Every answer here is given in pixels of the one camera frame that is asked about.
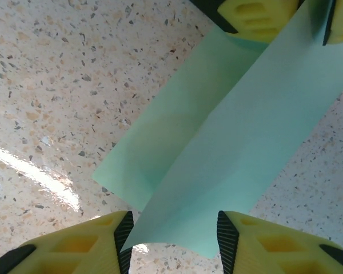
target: green paper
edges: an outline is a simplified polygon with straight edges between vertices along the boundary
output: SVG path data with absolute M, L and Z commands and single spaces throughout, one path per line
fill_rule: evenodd
M 216 255 L 218 211 L 248 213 L 343 90 L 343 44 L 317 35 L 327 11 L 328 1 L 304 2 L 181 152 L 124 248 Z
M 112 149 L 93 179 L 138 210 L 210 112 L 266 49 L 215 27 Z

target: black rubber edge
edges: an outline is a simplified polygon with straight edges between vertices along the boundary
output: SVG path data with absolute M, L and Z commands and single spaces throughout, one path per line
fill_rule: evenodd
M 0 274 L 8 274 L 12 271 L 18 264 L 24 261 L 36 247 L 34 244 L 23 245 L 9 251 L 0 257 Z
M 336 10 L 336 4 L 337 4 L 337 0 L 333 0 L 332 6 L 330 7 L 330 11 L 329 11 L 328 21 L 326 23 L 324 41 L 322 43 L 323 46 L 327 44 L 330 38 L 330 34 L 332 32 L 330 28 L 332 27 L 332 23 L 333 23 L 334 11 Z
M 126 213 L 118 227 L 114 231 L 115 248 L 117 250 L 119 271 L 121 274 L 128 274 L 130 269 L 132 248 L 121 252 L 125 241 L 133 228 L 132 211 Z
M 304 2 L 305 2 L 305 0 L 300 0 L 300 1 L 298 1 L 298 7 L 297 7 L 297 9 L 299 9 L 299 8 L 301 7 L 301 5 L 302 5 Z
M 234 272 L 238 241 L 238 230 L 226 213 L 220 211 L 217 218 L 217 242 L 218 247 L 220 248 L 224 274 L 232 274 Z
M 225 0 L 190 0 L 197 8 L 206 14 L 217 26 L 227 33 L 238 33 L 238 31 L 218 13 L 217 9 Z
M 321 244 L 319 246 L 326 254 L 335 259 L 335 261 L 337 261 L 341 265 L 343 265 L 343 250 L 336 247 L 332 247 L 327 244 Z

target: speckled floor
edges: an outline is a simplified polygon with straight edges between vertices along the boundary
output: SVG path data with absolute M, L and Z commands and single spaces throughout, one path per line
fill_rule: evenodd
M 0 255 L 129 208 L 91 173 L 210 27 L 182 0 L 0 1 Z M 251 214 L 343 245 L 343 94 Z M 130 273 L 164 272 L 222 270 L 135 247 Z

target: black tread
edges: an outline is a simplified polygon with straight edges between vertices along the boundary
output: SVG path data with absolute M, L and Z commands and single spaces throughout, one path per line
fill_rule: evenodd
M 133 228 L 132 211 L 126 213 L 118 227 L 114 231 L 115 248 L 118 255 L 118 265 L 121 274 L 128 274 L 130 269 L 132 248 L 121 252 L 125 241 Z
M 220 211 L 217 219 L 217 242 L 224 274 L 234 272 L 235 258 L 238 250 L 239 232 L 229 217 Z
M 323 46 L 325 46 L 327 44 L 327 42 L 330 38 L 330 33 L 332 32 L 331 27 L 332 27 L 332 22 L 333 22 L 333 18 L 334 18 L 334 12 L 336 10 L 336 3 L 337 3 L 337 0 L 333 0 L 332 6 L 330 7 L 328 21 L 326 23 L 326 28 L 325 28 L 324 41 L 322 43 Z
M 35 249 L 34 244 L 27 244 L 5 253 L 0 257 L 0 274 L 8 274 Z
M 326 244 L 321 244 L 319 246 L 326 254 L 335 259 L 341 265 L 343 265 L 343 250 Z

